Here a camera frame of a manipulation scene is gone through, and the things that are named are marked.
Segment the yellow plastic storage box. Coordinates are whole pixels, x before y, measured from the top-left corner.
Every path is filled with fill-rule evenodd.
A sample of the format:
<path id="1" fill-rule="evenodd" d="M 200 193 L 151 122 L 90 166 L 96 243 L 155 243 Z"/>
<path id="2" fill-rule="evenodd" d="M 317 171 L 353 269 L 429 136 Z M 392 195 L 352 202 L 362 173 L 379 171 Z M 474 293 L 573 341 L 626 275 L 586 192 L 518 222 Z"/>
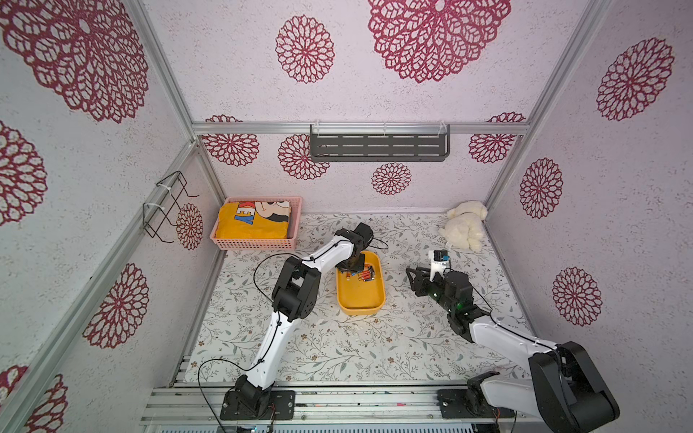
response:
<path id="1" fill-rule="evenodd" d="M 386 292 L 380 258 L 373 252 L 364 252 L 364 270 L 337 271 L 337 302 L 348 316 L 374 315 L 384 306 Z"/>

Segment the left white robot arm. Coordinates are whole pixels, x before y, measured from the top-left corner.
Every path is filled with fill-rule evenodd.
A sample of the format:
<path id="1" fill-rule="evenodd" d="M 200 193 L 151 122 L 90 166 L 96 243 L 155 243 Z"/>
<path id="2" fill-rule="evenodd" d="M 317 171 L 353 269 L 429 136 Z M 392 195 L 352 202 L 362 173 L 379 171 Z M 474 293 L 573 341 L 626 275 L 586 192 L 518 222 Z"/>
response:
<path id="1" fill-rule="evenodd" d="M 242 407 L 261 416 L 270 405 L 281 360 L 295 328 L 312 313 L 322 273 L 364 269 L 366 250 L 374 240 L 369 225 L 339 229 L 326 245 L 303 258 L 290 256 L 279 272 L 271 296 L 272 315 L 256 359 L 236 380 L 234 392 Z"/>

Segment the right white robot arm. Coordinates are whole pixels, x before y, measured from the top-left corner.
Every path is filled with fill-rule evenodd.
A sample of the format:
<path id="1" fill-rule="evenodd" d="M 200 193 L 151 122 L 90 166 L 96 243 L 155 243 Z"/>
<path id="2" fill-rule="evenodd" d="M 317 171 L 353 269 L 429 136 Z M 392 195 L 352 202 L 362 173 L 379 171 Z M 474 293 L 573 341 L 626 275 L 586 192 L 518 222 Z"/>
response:
<path id="1" fill-rule="evenodd" d="M 568 341 L 557 344 L 495 320 L 474 301 L 467 274 L 447 269 L 409 268 L 411 290 L 446 312 L 449 326 L 465 341 L 515 362 L 529 378 L 503 379 L 487 372 L 467 380 L 463 393 L 439 396 L 442 406 L 463 406 L 474 417 L 499 418 L 504 411 L 541 419 L 553 432 L 592 432 L 620 416 L 620 407 L 587 350 Z"/>

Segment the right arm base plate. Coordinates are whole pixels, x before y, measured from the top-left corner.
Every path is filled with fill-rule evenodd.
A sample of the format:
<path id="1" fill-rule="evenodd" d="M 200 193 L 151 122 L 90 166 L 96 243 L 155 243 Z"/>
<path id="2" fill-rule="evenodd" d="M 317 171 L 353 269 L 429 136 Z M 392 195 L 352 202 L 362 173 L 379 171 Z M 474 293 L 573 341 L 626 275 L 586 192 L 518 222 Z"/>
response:
<path id="1" fill-rule="evenodd" d="M 437 398 L 441 416 L 446 420 L 514 418 L 514 411 L 490 405 L 481 391 L 474 389 L 439 389 Z"/>

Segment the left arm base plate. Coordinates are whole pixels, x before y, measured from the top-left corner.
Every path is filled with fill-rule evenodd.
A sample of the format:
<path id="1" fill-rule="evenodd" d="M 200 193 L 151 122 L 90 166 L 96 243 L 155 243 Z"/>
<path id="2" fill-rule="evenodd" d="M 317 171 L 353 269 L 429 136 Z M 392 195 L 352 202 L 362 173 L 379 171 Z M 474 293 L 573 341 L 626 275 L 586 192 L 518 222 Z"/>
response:
<path id="1" fill-rule="evenodd" d="M 240 391 L 226 393 L 220 420 L 292 420 L 296 406 L 296 392 L 268 391 L 259 398 L 245 397 Z"/>

